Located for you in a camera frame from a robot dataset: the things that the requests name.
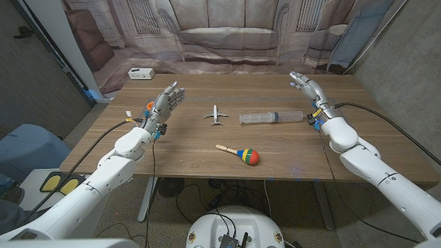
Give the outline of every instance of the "maraca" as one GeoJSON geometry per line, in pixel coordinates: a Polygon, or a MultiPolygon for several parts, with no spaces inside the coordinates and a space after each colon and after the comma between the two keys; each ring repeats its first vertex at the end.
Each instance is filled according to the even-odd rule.
{"type": "Polygon", "coordinates": [[[221,149],[226,152],[231,152],[239,156],[246,163],[253,165],[259,161],[259,154],[253,149],[234,150],[223,145],[216,145],[217,149],[221,149]]]}

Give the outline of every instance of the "wooden table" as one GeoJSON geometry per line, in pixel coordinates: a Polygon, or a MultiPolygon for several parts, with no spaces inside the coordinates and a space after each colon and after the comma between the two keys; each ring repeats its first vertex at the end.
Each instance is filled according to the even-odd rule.
{"type": "MultiPolygon", "coordinates": [[[[311,75],[310,78],[321,85],[330,103],[357,103],[384,114],[353,76],[311,75]]],[[[147,100],[156,98],[173,81],[185,88],[186,97],[167,121],[166,135],[156,141],[156,176],[332,180],[319,135],[305,120],[300,123],[239,124],[239,114],[290,110],[312,113],[314,109],[302,93],[289,86],[289,75],[157,74],[151,81],[128,81],[65,159],[60,170],[68,171],[104,131],[123,121],[126,110],[138,116],[147,100]],[[214,104],[229,115],[219,118],[224,125],[211,126],[213,118],[203,119],[213,111],[214,104]],[[252,148],[260,154],[260,161],[255,166],[247,165],[236,155],[216,149],[216,144],[234,149],[252,148]]],[[[409,180],[428,184],[439,181],[438,174],[421,151],[390,124],[354,107],[342,107],[338,111],[359,136],[378,148],[384,162],[409,180]]],[[[126,124],[110,132],[76,172],[91,174],[98,160],[132,127],[126,124]]],[[[336,180],[363,181],[342,165],[338,155],[329,149],[327,137],[325,142],[336,180]]],[[[151,147],[146,150],[136,175],[152,175],[151,147]]]]}

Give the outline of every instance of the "power strip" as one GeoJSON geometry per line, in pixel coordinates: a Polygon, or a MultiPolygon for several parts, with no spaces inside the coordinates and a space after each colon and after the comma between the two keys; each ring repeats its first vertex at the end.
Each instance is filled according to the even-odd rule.
{"type": "Polygon", "coordinates": [[[132,68],[129,71],[130,79],[152,79],[153,76],[153,68],[132,68]]]}

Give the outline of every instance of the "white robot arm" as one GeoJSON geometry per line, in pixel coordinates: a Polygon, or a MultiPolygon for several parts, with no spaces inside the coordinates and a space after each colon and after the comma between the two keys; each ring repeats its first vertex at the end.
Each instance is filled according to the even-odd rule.
{"type": "Polygon", "coordinates": [[[378,150],[336,115],[317,82],[296,72],[290,76],[295,80],[291,86],[315,103],[318,110],[313,116],[324,121],[322,129],[331,139],[329,146],[340,154],[343,165],[378,188],[427,240],[441,239],[441,203],[384,163],[378,150]]]}
{"type": "Polygon", "coordinates": [[[184,89],[175,89],[177,82],[156,98],[152,113],[115,143],[98,169],[81,185],[31,223],[0,236],[1,241],[23,239],[58,240],[66,238],[78,227],[101,199],[127,182],[135,171],[136,162],[144,156],[141,144],[150,144],[158,132],[165,133],[163,124],[185,97],[184,89]]]}

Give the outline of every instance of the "table leg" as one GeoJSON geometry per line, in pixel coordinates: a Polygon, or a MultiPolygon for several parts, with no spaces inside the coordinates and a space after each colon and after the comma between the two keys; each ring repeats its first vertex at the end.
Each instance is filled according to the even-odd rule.
{"type": "Polygon", "coordinates": [[[149,177],[147,182],[147,187],[145,188],[143,202],[141,203],[141,208],[139,209],[138,221],[142,222],[147,218],[149,213],[150,202],[152,199],[152,188],[156,187],[156,183],[158,182],[157,177],[149,177]]]}
{"type": "Polygon", "coordinates": [[[317,201],[322,212],[323,222],[326,229],[334,230],[334,221],[332,220],[331,208],[329,207],[328,198],[326,196],[325,185],[322,182],[313,182],[314,191],[317,196],[317,201]]]}

